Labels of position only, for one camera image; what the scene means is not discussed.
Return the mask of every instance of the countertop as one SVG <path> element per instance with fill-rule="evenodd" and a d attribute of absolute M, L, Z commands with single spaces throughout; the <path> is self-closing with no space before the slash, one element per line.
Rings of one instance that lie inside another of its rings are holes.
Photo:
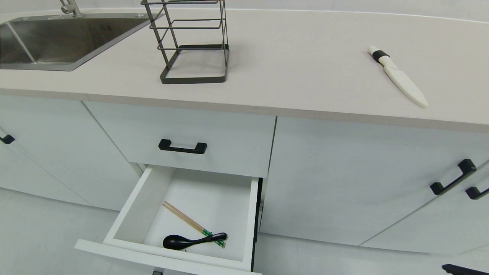
<path fill-rule="evenodd" d="M 143 9 L 84 10 L 143 13 Z M 0 22 L 60 11 L 2 14 Z M 172 9 L 172 19 L 215 10 Z M 230 63 L 220 84 L 163 85 L 144 27 L 71 72 L 0 70 L 0 94 L 284 115 L 489 133 L 489 23 L 422 16 L 227 10 Z M 187 31 L 180 44 L 219 43 Z M 374 45 L 424 93 L 411 102 L 367 52 Z"/>

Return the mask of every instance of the dish drying rack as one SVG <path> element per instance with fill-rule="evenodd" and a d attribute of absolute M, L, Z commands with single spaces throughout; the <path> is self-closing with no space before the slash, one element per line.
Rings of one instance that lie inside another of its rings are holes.
<path fill-rule="evenodd" d="M 168 13 L 167 5 L 171 4 L 208 4 L 216 5 L 219 4 L 220 17 L 212 19 L 170 19 Z M 229 44 L 227 40 L 227 24 L 226 24 L 226 4 L 225 0 L 161 0 L 152 1 L 142 0 L 141 5 L 144 5 L 148 17 L 150 19 L 150 29 L 155 33 L 156 40 L 158 42 L 157 49 L 163 54 L 163 59 L 165 60 L 166 67 L 160 75 L 161 82 L 163 84 L 195 84 L 195 83 L 222 83 L 226 81 L 227 78 L 227 67 L 229 63 Z M 153 14 L 151 7 L 162 5 L 162 8 L 157 14 Z M 156 20 L 165 16 L 168 26 L 157 26 Z M 215 26 L 174 26 L 175 22 L 216 22 L 219 23 Z M 177 29 L 220 29 L 222 32 L 222 41 L 220 44 L 192 44 L 192 45 L 179 45 L 177 43 L 177 37 L 175 35 L 175 30 Z M 160 30 L 164 30 L 163 35 L 160 36 Z M 170 31 L 174 47 L 165 47 L 163 45 L 163 40 L 165 36 Z M 167 51 L 174 51 L 172 57 L 169 59 Z M 200 77 L 168 77 L 168 73 L 175 64 L 175 61 L 180 56 L 183 51 L 219 51 L 222 50 L 224 55 L 224 74 L 219 76 L 200 76 Z"/>

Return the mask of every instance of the sink basin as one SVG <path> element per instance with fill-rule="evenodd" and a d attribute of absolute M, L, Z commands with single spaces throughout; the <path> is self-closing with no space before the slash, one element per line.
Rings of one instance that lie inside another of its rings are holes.
<path fill-rule="evenodd" d="M 17 18 L 0 25 L 0 69 L 71 71 L 147 24 L 146 14 Z"/>

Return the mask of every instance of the spoon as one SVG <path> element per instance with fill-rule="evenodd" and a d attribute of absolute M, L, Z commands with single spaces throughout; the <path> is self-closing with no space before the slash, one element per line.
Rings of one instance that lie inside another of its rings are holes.
<path fill-rule="evenodd" d="M 163 240 L 163 247 L 168 249 L 173 249 L 173 250 L 182 250 L 192 245 L 215 242 L 215 241 L 223 241 L 225 239 L 227 239 L 226 233 L 218 233 L 218 234 L 210 235 L 199 240 L 189 240 L 179 235 L 169 235 L 166 236 L 165 239 Z"/>

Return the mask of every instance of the white knife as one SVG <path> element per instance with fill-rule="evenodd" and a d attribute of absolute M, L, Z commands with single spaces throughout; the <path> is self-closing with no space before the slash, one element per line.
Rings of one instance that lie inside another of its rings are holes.
<path fill-rule="evenodd" d="M 389 76 L 392 82 L 396 84 L 401 92 L 421 107 L 428 107 L 428 101 L 420 89 L 414 85 L 413 81 L 411 81 L 403 71 L 399 70 L 388 54 L 375 46 L 368 46 L 368 51 L 375 61 L 384 65 L 384 72 Z"/>

